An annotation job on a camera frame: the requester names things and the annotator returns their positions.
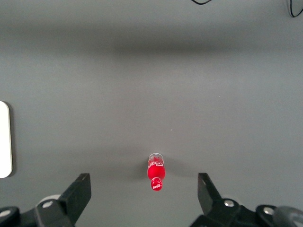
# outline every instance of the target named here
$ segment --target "coca-cola bottle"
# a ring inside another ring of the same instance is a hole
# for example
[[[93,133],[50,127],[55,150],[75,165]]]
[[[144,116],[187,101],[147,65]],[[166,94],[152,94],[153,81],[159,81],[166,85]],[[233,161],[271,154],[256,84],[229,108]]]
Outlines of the coca-cola bottle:
[[[165,168],[163,156],[158,153],[153,153],[148,158],[147,175],[151,181],[151,188],[154,191],[160,191],[162,189],[162,180],[165,177]]]

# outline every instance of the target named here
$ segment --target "bottle cap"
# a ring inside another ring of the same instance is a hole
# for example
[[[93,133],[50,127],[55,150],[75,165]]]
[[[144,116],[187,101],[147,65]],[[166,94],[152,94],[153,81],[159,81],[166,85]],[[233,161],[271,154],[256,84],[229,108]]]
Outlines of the bottle cap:
[[[162,186],[163,186],[163,183],[162,183],[161,178],[159,178],[159,177],[154,177],[154,178],[151,180],[151,188],[152,188],[154,191],[160,191],[160,190],[162,189]]]

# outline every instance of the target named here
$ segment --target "screw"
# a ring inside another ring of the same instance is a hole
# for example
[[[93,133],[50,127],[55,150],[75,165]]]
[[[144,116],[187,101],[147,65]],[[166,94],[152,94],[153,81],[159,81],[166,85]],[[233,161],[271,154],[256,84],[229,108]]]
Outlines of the screw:
[[[1,218],[1,217],[5,217],[5,216],[9,215],[10,213],[11,213],[10,210],[2,211],[2,212],[0,213],[0,218]]]
[[[270,207],[265,207],[265,208],[263,209],[263,211],[264,211],[264,213],[269,214],[269,215],[273,215],[274,212],[275,212],[275,211],[274,211],[272,208],[270,208]]]
[[[233,207],[235,204],[231,200],[225,200],[224,201],[225,206],[227,207]]]
[[[53,204],[53,201],[46,202],[42,205],[43,208],[48,208]]]

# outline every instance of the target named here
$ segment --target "wire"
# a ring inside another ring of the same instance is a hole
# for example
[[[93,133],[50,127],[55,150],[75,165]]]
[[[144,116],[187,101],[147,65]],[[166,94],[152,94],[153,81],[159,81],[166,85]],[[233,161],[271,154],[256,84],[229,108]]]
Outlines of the wire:
[[[303,9],[300,11],[300,13],[298,13],[296,16],[293,14],[293,0],[290,0],[290,14],[292,15],[292,17],[297,17],[299,16],[301,13],[303,12]]]
[[[196,0],[192,0],[192,1],[193,1],[195,4],[204,5],[204,4],[208,3],[208,2],[210,2],[211,0],[207,0],[207,1],[205,1],[205,2],[198,2],[198,1],[196,1]],[[294,13],[293,13],[293,0],[290,0],[290,14],[292,15],[292,17],[297,17],[297,16],[299,16],[302,12],[303,12],[303,8],[302,8],[302,10],[300,11],[300,13],[298,13],[297,15],[294,15]]]
[[[197,1],[195,1],[195,0],[192,0],[195,4],[198,4],[198,5],[204,5],[204,4],[206,4],[206,3],[208,3],[208,2],[210,2],[211,0],[208,0],[208,1],[205,1],[205,2],[197,2]]]

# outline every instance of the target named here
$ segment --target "coca-cola logo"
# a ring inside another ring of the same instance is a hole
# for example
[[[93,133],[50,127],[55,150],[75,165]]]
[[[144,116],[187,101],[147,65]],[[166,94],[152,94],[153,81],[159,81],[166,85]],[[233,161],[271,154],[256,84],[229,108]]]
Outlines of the coca-cola logo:
[[[156,188],[160,188],[160,187],[161,187],[161,184],[157,184],[156,186],[153,186],[152,188],[156,189]]]
[[[149,164],[148,168],[150,168],[151,166],[154,166],[154,165],[156,165],[156,166],[163,166],[163,163],[153,161],[152,163]]]

